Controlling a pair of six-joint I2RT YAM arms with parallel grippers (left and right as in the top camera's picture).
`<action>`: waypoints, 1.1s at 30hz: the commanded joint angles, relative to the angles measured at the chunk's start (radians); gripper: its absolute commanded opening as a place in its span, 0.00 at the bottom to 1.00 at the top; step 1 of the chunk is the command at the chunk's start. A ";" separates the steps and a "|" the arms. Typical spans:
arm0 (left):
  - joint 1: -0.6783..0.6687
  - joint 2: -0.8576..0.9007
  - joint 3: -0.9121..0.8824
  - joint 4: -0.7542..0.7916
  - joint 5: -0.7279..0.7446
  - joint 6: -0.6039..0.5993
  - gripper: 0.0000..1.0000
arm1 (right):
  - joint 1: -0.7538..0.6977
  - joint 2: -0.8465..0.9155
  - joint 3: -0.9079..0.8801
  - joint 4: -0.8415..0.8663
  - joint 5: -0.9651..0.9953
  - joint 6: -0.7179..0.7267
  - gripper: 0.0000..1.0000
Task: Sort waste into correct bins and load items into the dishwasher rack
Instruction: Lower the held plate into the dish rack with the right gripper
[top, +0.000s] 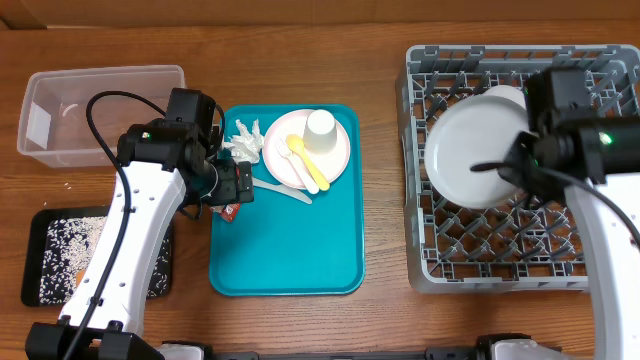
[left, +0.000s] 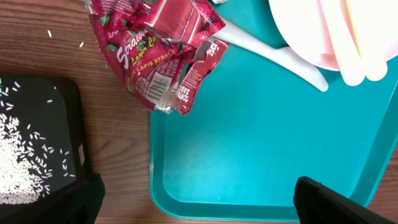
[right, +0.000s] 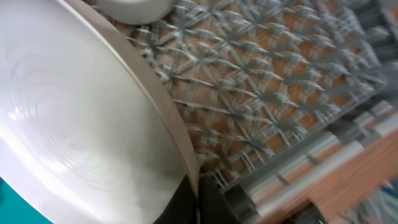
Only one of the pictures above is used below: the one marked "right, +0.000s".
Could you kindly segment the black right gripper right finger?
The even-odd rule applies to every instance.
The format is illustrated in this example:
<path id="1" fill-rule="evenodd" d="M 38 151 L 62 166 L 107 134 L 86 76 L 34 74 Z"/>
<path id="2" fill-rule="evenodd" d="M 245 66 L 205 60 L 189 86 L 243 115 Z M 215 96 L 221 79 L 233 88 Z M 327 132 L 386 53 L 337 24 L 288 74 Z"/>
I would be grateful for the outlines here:
<path id="1" fill-rule="evenodd" d="M 200 178 L 198 193 L 201 224 L 239 224 L 211 177 Z"/>

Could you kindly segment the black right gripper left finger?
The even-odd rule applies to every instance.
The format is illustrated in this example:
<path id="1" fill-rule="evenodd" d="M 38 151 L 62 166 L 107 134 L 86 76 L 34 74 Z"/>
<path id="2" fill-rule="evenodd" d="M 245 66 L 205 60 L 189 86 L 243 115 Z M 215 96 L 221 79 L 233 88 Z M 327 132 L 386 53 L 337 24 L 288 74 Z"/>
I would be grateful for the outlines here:
<path id="1" fill-rule="evenodd" d="M 154 224 L 196 224 L 196 208 L 196 198 L 186 175 Z"/>

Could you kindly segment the grey round plate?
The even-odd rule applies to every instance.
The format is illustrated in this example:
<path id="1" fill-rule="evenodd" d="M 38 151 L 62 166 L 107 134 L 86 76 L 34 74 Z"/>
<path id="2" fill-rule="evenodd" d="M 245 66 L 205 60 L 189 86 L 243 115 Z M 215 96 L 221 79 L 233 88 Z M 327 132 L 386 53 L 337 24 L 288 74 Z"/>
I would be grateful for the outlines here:
<path id="1" fill-rule="evenodd" d="M 1 2 L 1 177 L 54 223 L 154 223 L 182 179 L 198 197 L 170 95 L 83 1 Z"/>

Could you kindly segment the grey small bowl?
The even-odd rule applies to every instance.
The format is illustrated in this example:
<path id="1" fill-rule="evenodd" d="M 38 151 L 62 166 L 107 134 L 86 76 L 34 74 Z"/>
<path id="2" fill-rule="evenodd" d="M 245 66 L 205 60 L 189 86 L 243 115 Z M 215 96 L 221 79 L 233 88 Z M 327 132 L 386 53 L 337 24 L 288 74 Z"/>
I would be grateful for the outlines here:
<path id="1" fill-rule="evenodd" d="M 97 0 L 96 5 L 112 19 L 141 25 L 158 21 L 168 14 L 177 0 Z"/>

